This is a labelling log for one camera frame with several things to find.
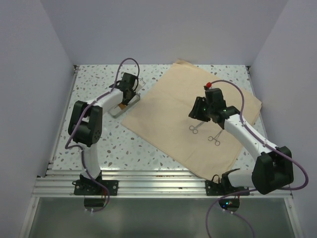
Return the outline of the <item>beige cloth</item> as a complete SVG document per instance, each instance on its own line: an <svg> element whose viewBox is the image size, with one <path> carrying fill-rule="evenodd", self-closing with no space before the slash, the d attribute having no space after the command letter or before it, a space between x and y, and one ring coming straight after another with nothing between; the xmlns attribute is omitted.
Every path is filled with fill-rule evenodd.
<svg viewBox="0 0 317 238"><path fill-rule="evenodd" d="M241 143L218 124L189 117L209 82L221 89L228 106L243 112L248 123L257 120L262 104L252 93L178 60L122 121L124 127L203 179L231 170L242 150Z"/></svg>

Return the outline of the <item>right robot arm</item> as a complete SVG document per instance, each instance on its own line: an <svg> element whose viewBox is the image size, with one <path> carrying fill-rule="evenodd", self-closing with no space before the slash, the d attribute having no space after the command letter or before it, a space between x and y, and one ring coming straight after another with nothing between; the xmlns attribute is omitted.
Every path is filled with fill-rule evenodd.
<svg viewBox="0 0 317 238"><path fill-rule="evenodd" d="M222 174L220 188L233 194L242 188L255 188L261 194L291 184L293 164L286 159L291 151L278 147L254 130L235 106L227 106L219 88L204 87L205 96L197 97L189 117L203 122L213 121L237 139L255 160L253 171L234 169Z"/></svg>

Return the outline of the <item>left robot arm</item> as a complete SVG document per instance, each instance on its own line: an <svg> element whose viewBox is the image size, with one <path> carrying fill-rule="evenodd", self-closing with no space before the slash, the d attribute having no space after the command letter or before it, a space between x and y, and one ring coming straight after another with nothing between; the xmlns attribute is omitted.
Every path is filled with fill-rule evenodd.
<svg viewBox="0 0 317 238"><path fill-rule="evenodd" d="M79 184L91 194L102 191L101 168L98 163L97 142L103 132L103 116L109 113L114 119L126 112L140 100L138 91L143 87L139 78L130 73L110 85L109 91L89 101L75 102L68 126L68 139L65 148L79 148L82 173Z"/></svg>

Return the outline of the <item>steel scissors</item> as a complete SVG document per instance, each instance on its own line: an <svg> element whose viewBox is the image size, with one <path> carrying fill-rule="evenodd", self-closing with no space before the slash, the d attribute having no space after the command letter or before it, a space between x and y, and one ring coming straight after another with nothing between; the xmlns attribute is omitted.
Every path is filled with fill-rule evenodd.
<svg viewBox="0 0 317 238"><path fill-rule="evenodd" d="M202 121L202 122L200 122L200 123L197 124L197 125L191 125L191 126L189 126L189 130L192 131L193 134L197 134L197 133L198 133L198 128L199 128L201 125L203 125L203 124L204 124L204 122Z"/></svg>

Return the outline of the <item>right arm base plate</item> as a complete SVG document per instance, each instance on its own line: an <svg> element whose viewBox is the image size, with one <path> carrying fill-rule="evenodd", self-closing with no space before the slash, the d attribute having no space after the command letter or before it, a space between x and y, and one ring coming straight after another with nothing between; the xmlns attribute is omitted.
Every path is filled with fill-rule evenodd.
<svg viewBox="0 0 317 238"><path fill-rule="evenodd" d="M222 182L219 175L214 175L211 180L205 180L205 191L207 196L224 196L239 192L240 196L250 195L250 190L244 187L233 187L227 182Z"/></svg>

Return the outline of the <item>brown plaster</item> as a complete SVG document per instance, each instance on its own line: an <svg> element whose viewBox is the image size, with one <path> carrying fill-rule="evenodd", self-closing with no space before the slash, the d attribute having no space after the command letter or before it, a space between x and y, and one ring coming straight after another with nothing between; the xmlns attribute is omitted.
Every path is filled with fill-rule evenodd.
<svg viewBox="0 0 317 238"><path fill-rule="evenodd" d="M124 104L119 104L118 106L121 110L125 110L127 108L127 106Z"/></svg>

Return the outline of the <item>steel forceps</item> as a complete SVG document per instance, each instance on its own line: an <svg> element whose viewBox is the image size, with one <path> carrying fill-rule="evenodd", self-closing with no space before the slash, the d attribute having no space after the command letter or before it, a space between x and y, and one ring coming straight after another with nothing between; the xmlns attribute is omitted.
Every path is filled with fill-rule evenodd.
<svg viewBox="0 0 317 238"><path fill-rule="evenodd" d="M214 136L209 136L209 137L208 137L208 141L214 142L215 146L219 146L219 145L220 145L219 137L220 137L220 135L222 134L222 132L223 132L223 129L220 130L216 135L214 135Z"/></svg>

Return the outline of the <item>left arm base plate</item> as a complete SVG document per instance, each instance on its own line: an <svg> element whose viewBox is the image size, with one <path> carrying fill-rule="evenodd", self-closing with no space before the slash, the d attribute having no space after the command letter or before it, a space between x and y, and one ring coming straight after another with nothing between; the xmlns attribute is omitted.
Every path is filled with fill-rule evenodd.
<svg viewBox="0 0 317 238"><path fill-rule="evenodd" d="M93 196L93 195L109 195L117 196L119 188L118 180L103 180L99 175L96 178L97 183L90 178L80 175L80 178L72 182L74 186L74 195Z"/></svg>

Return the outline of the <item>metal tray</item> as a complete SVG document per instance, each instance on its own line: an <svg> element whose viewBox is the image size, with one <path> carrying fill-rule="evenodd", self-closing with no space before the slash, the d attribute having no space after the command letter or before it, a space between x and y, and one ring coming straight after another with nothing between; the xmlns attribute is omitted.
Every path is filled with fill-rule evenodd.
<svg viewBox="0 0 317 238"><path fill-rule="evenodd" d="M137 102L139 102L141 99L140 93L137 93L132 100L127 104L119 104L112 109L108 111L108 113L113 117L114 119L118 118L120 115L122 115L124 112L126 112L128 109L133 107Z"/></svg>

